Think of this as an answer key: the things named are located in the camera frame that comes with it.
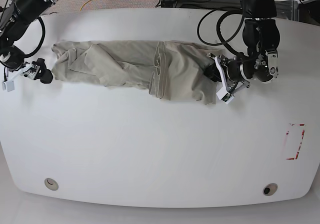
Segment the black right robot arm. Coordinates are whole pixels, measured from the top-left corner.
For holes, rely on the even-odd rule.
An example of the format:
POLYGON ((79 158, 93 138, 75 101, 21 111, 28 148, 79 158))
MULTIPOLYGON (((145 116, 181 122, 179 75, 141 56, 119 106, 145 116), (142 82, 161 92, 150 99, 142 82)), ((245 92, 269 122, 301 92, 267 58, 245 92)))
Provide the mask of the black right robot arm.
POLYGON ((47 69, 45 60, 27 62, 26 59, 38 53, 45 40, 46 28, 41 15, 58 0, 12 0, 9 7, 1 7, 0 18, 0 63, 4 67, 2 88, 7 92, 15 89, 14 79, 23 76, 31 80, 39 80, 43 84, 50 84, 53 80, 52 72, 47 69), (33 21, 41 25, 41 38, 37 47, 26 54, 14 45, 25 34, 33 21))

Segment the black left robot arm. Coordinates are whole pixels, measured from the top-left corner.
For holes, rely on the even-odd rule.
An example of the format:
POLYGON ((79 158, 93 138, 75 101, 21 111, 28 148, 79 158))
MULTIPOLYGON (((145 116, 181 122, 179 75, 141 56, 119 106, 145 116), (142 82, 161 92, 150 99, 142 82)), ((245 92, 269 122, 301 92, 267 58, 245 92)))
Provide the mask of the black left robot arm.
POLYGON ((220 82, 222 87, 217 91, 219 100, 229 104, 234 94, 248 88, 250 81, 257 79, 262 83, 269 83, 277 78, 278 51, 280 33, 276 26, 277 15, 275 0, 240 0, 241 7, 231 9, 222 7, 225 13, 216 23, 219 45, 223 45, 234 58, 224 55, 218 57, 212 53, 208 57, 213 60, 205 70, 205 75, 214 82, 220 82), (247 46, 247 53, 237 52, 229 42, 235 38, 232 35, 224 39, 221 32, 222 22, 230 15, 240 14, 241 20, 235 33, 242 31, 243 42, 247 46))

